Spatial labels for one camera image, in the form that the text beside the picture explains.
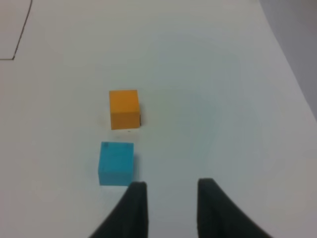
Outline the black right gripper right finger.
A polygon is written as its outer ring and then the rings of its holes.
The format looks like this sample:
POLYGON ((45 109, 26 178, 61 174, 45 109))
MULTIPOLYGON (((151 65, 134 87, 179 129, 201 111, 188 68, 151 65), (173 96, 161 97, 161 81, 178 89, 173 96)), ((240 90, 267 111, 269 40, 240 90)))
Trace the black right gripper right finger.
POLYGON ((198 181, 197 230, 200 238, 268 238, 212 178, 198 181))

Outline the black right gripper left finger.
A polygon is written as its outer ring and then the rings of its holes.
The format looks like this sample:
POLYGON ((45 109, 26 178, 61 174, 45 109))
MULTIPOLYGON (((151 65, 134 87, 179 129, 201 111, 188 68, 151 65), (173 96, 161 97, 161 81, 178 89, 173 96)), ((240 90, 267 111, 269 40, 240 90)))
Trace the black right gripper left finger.
POLYGON ((92 238, 147 238, 149 230, 147 184, 132 182, 92 238))

